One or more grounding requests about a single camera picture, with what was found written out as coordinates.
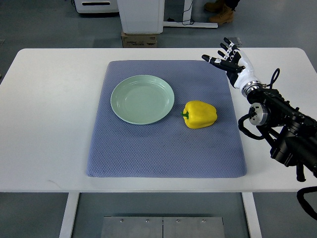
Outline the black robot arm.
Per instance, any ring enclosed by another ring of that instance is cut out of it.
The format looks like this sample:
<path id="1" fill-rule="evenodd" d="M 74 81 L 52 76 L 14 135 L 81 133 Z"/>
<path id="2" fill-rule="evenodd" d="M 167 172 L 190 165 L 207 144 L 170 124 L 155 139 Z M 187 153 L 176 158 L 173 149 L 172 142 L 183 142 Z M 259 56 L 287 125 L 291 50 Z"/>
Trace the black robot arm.
<path id="1" fill-rule="evenodd" d="M 279 74 L 277 68 L 268 85 L 252 80 L 243 86 L 251 106 L 238 120 L 238 128 L 249 138 L 266 140 L 271 158 L 286 167 L 295 166 L 297 181 L 305 182 L 305 168 L 317 174 L 317 122 L 273 89 Z"/>

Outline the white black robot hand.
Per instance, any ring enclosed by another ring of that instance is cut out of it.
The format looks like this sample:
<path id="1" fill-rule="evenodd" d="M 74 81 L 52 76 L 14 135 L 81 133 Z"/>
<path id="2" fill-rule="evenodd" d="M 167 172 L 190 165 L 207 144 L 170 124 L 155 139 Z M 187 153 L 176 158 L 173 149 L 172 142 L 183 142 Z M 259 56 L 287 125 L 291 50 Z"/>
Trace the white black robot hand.
<path id="1" fill-rule="evenodd" d="M 219 57 L 202 55 L 202 59 L 216 68 L 224 70 L 230 84 L 241 91 L 246 90 L 247 86 L 254 81 L 259 82 L 246 54 L 228 38 L 224 38 L 224 42 L 220 44 L 224 52 L 218 51 Z"/>

